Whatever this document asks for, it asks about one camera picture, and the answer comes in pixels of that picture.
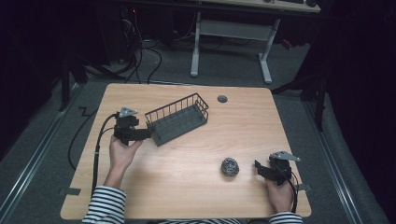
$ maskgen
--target gray carpet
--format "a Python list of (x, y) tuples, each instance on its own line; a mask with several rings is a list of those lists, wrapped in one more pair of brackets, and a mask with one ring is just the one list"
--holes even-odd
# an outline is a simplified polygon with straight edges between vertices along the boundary
[[(149, 50), (143, 50), (143, 61), (139, 67), (140, 80), (146, 81), (160, 58)], [(208, 44), (207, 48), (216, 46)], [(260, 43), (245, 46), (248, 50), (257, 49)], [(265, 87), (269, 89), (284, 85), (293, 80), (309, 47), (297, 47), (286, 50), (274, 45), (268, 58), (268, 64), (274, 83), (271, 86), (263, 84), (260, 65), (256, 54), (248, 54), (237, 50), (235, 45), (223, 45), (216, 50), (203, 49), (200, 63), (200, 75), (191, 78), (191, 46), (166, 47), (158, 45), (154, 48), (162, 55), (162, 63), (153, 74), (152, 83), (175, 82), (195, 85)], [(115, 64), (111, 69), (117, 70)], [(74, 170), (67, 160), (67, 150), (74, 134), (86, 117), (82, 115), (84, 106), (86, 113), (91, 114), (102, 99), (108, 83), (117, 82), (106, 77), (90, 76), (90, 80), (82, 88), (76, 101), (70, 106), (59, 131), (50, 142), (49, 151), (36, 171), (26, 191), (22, 195), (15, 210), (11, 213), (8, 223), (79, 223), (78, 220), (63, 220), (60, 211), (64, 202), (61, 188), (67, 188), (73, 177)], [(136, 75), (130, 83), (138, 82)], [(349, 223), (347, 213), (334, 186), (332, 177), (322, 153), (315, 127), (311, 117), (304, 109), (296, 91), (287, 91), (275, 95), (276, 106), (285, 128), (290, 147), (295, 155), (303, 160), (298, 168), (302, 180), (310, 184), (312, 190), (307, 192), (311, 203), (312, 215), (304, 219), (304, 223)], [(60, 107), (60, 85), (53, 89), (53, 97), (37, 111), (29, 126), (23, 132), (18, 142), (8, 155), (0, 162), (0, 179), (2, 180), (0, 202), (3, 202), (18, 176), (31, 158), (44, 133), (58, 114)], [(353, 161), (342, 138), (337, 122), (332, 113), (331, 103), (327, 101), (324, 113), (324, 135), (339, 165), (347, 185), (354, 197), (354, 202), (360, 211), (364, 223), (388, 223), (379, 208), (371, 191), (368, 189), (359, 168)], [(72, 146), (72, 162), (78, 163), (79, 155), (88, 137), (93, 118), (82, 128)], [(128, 223), (146, 223), (144, 220), (128, 221)]]

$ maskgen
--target wire basket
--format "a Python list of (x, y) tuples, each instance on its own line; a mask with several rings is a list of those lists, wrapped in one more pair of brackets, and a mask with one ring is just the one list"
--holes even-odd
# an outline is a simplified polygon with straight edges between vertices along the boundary
[(198, 93), (145, 114), (157, 146), (207, 123), (209, 106)]

